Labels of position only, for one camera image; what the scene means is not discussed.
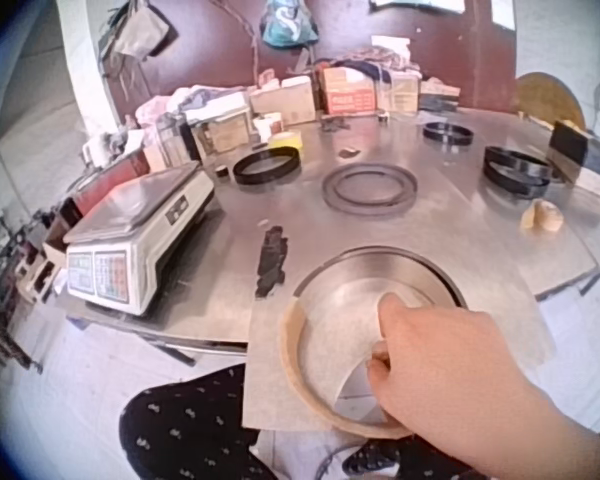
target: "box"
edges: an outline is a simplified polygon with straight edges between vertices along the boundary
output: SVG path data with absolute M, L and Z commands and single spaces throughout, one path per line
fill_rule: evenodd
M 460 101 L 460 89 L 443 83 L 420 83 L 420 109 L 431 112 L 455 112 Z
M 313 122 L 316 107 L 313 102 L 313 86 L 307 76 L 283 80 L 280 88 L 256 90 L 251 94 L 254 113 L 280 112 L 285 125 Z
M 376 109 L 373 80 L 347 67 L 325 68 L 321 74 L 327 113 L 372 112 Z
M 67 244 L 62 239 L 69 230 L 66 222 L 56 217 L 42 243 L 47 260 L 60 268 L 67 268 Z
M 232 113 L 207 124 L 207 136 L 218 153 L 249 143 L 251 118 L 248 110 Z
M 390 72 L 391 107 L 397 113 L 418 113 L 420 79 L 404 72 Z
M 575 186 L 600 196 L 600 141 L 556 122 L 547 158 Z

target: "paper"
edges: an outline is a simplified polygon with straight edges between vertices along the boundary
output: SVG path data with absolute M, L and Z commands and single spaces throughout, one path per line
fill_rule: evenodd
M 122 152 L 122 157 L 126 157 L 131 155 L 136 150 L 140 150 L 142 148 L 142 142 L 144 141 L 144 130 L 129 130 L 127 133 L 127 143 L 124 146 L 124 152 Z
M 493 23 L 509 30 L 516 29 L 513 0 L 491 0 L 491 19 Z
M 372 4 L 377 7 L 383 7 L 385 5 L 413 5 L 426 6 L 440 8 L 442 10 L 449 10 L 451 12 L 463 13 L 464 12 L 464 0 L 370 0 Z

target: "patterned fabric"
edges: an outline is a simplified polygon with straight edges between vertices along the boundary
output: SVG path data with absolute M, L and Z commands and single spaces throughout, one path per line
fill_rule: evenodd
M 143 480 L 275 480 L 241 427 L 245 366 L 145 390 L 120 417 L 120 440 Z M 484 479 L 419 437 L 369 440 L 342 465 L 352 477 L 400 465 L 397 478 Z
M 244 365 L 145 390 L 120 417 L 120 441 L 143 480 L 275 480 L 242 428 Z
M 347 458 L 342 470 L 350 476 L 400 465 L 396 478 L 426 480 L 487 479 L 418 436 L 401 440 L 369 440 Z

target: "floor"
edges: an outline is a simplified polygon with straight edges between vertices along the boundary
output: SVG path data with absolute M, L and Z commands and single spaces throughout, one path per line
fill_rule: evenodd
M 541 304 L 557 354 L 527 375 L 563 412 L 600 431 L 600 281 L 584 296 L 581 287 Z M 81 331 L 46 305 L 19 307 L 13 326 L 44 363 L 42 375 L 11 363 L 0 369 L 0 442 L 28 479 L 137 478 L 118 440 L 126 403 L 145 388 L 241 362 L 205 355 L 190 368 L 134 335 L 97 325 Z M 322 459 L 352 442 L 329 433 L 261 437 L 260 454 L 291 479 L 313 478 Z M 342 478 L 335 472 L 328 478 Z

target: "stainless steel tabletop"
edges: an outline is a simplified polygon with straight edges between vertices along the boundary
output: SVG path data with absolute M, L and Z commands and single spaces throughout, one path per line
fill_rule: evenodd
M 466 198 L 473 214 L 484 222 L 484 228 L 475 231 L 475 242 L 480 243 L 484 235 L 494 235 L 504 247 L 499 252 L 509 256 L 507 268 L 517 268 L 516 276 L 519 274 L 533 295 L 541 297 L 595 271 L 596 260 L 600 264 L 600 199 L 566 185 L 553 185 L 547 197 L 563 210 L 567 224 L 555 234 L 525 232 L 519 222 L 529 202 L 511 201 L 482 179 L 485 145 L 538 155 L 546 150 L 549 133 L 506 114 L 464 110 L 448 118 L 474 131 L 471 146 L 441 151 L 438 144 L 422 138 L 418 118 L 392 120 L 388 126 L 379 125 L 375 118 L 350 119 L 350 129 L 336 133 L 323 133 L 317 124 L 300 126 L 305 144 L 301 172 L 261 188 L 216 183 L 217 200 L 208 208 L 205 222 L 179 251 L 176 266 L 147 318 L 94 310 L 66 292 L 58 304 L 69 317 L 177 344 L 196 340 L 246 342 L 266 229 L 279 219 L 293 223 L 298 202 L 303 201 L 299 195 L 319 196 L 320 182 L 334 166 L 364 161 L 393 163 L 397 158 L 403 159 L 407 168 L 437 171 L 446 177 L 447 182 L 426 183 L 436 185 L 431 188 L 455 188 Z M 338 159 L 337 153 L 347 147 L 361 152 L 349 160 Z M 234 150 L 210 159 L 206 167 L 210 172 L 220 164 L 231 167 L 246 153 L 246 149 Z M 435 194 L 428 192 L 430 198 Z M 321 201 L 308 200 L 311 208 L 328 209 Z M 446 234 L 444 224 L 436 225 L 435 230 L 441 236 Z M 499 264 L 501 259 L 492 261 Z

